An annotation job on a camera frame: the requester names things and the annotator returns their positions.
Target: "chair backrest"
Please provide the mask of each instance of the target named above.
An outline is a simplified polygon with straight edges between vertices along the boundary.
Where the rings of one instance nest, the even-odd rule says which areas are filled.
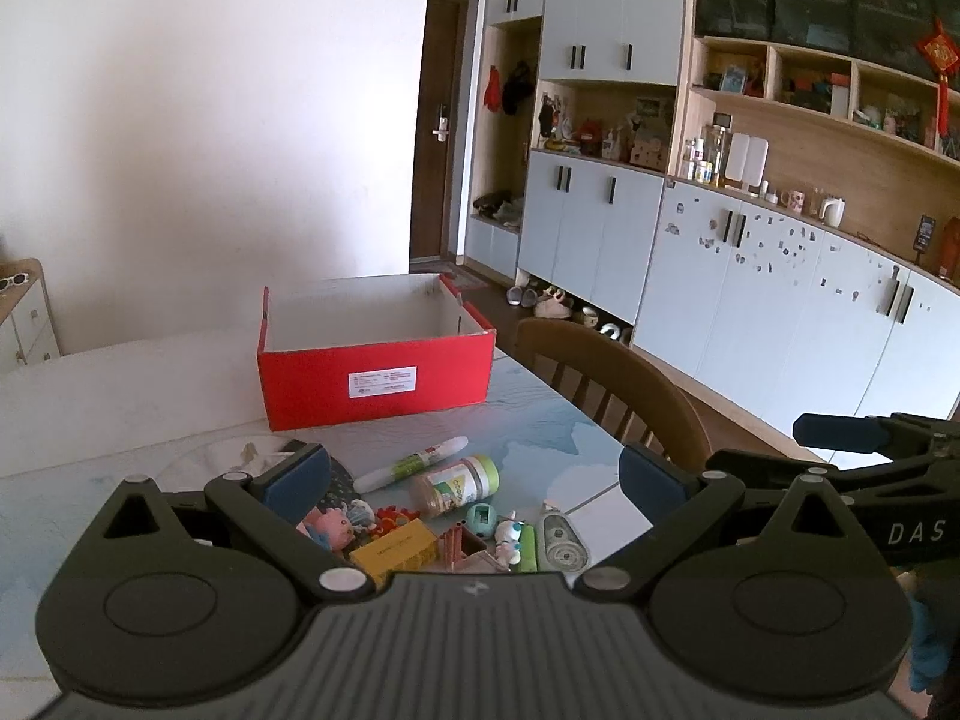
[[[557,363],[550,386],[560,390],[567,370],[580,375],[573,405],[584,408],[587,390],[595,382],[605,392],[593,421],[602,425],[616,397],[627,408],[613,437],[622,442],[636,415],[647,427],[643,440],[653,437],[664,447],[664,455],[682,469],[700,473],[710,456],[710,442],[703,423],[683,391],[654,365],[630,351],[622,343],[611,341],[573,322],[557,319],[523,319],[517,325],[515,357],[534,370],[536,356]]]

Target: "white label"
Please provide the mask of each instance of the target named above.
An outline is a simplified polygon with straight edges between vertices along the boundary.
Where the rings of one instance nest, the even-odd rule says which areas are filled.
[[[365,370],[349,375],[350,397],[373,397],[416,389],[416,366]]]

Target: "green eraser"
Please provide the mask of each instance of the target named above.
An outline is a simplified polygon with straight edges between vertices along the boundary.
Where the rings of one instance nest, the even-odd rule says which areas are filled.
[[[533,525],[520,528],[520,565],[517,571],[521,574],[536,572],[536,531]]]

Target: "red box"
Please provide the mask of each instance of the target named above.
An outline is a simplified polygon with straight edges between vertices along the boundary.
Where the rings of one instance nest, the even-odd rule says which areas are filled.
[[[328,281],[270,299],[256,363],[271,430],[432,412],[487,399],[496,330],[437,274]]]

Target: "doormat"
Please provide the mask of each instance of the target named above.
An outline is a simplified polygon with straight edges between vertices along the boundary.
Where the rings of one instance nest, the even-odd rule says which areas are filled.
[[[449,277],[453,286],[458,290],[479,290],[481,287],[487,286],[487,282],[483,279],[477,278],[459,265],[445,260],[411,263],[410,272],[411,274],[443,274]]]

